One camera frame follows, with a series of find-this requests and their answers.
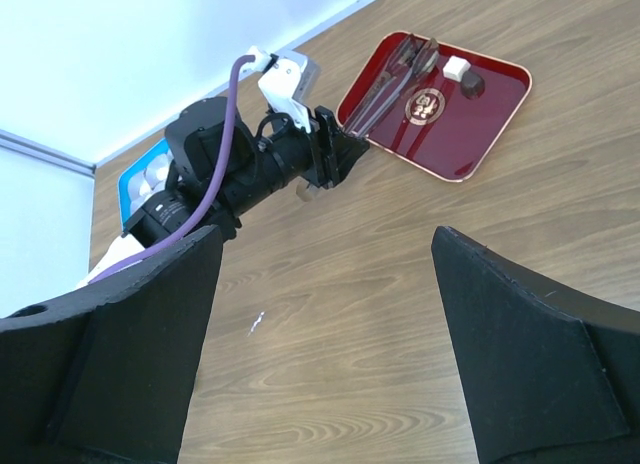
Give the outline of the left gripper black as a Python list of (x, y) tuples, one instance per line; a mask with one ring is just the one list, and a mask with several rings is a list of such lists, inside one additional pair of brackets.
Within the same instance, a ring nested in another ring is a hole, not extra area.
[(343, 182), (357, 161), (369, 150), (366, 138), (358, 138), (339, 127), (331, 110), (318, 106), (312, 117), (311, 168), (308, 181), (330, 189)]

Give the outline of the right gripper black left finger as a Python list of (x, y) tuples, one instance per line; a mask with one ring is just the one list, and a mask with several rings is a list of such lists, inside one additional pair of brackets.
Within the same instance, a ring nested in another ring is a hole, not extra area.
[(222, 249), (204, 227), (4, 318), (2, 461), (176, 462)]

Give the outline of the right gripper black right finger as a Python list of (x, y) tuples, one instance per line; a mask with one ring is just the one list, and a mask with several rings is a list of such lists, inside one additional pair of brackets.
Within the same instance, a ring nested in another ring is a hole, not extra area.
[(482, 463), (635, 463), (639, 314), (454, 228), (431, 252)]

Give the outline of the metal tongs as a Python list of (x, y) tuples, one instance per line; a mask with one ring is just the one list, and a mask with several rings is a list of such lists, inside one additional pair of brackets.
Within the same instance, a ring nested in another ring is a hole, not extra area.
[(346, 120), (344, 131), (356, 138), (367, 136), (411, 81), (420, 80), (433, 71), (438, 58), (439, 42), (435, 38), (420, 39), (414, 34), (404, 37)]

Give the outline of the dark round chocolate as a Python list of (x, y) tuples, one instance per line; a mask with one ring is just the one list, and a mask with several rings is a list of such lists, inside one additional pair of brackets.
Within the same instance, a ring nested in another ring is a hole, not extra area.
[(463, 74), (460, 81), (460, 92), (467, 99), (479, 98), (485, 91), (484, 78), (472, 71)]

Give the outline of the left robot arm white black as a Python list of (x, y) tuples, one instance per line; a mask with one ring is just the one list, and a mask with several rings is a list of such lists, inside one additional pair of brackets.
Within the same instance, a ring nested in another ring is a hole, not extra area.
[(319, 106), (307, 114), (310, 126), (274, 108), (257, 130), (241, 115), (225, 118), (228, 99), (203, 99), (165, 130), (172, 158), (162, 190), (126, 219), (122, 233), (81, 281), (97, 282), (168, 248), (197, 229), (212, 225), (224, 240), (236, 237), (248, 210), (296, 178), (311, 188), (341, 184), (369, 143), (346, 133), (333, 112)]

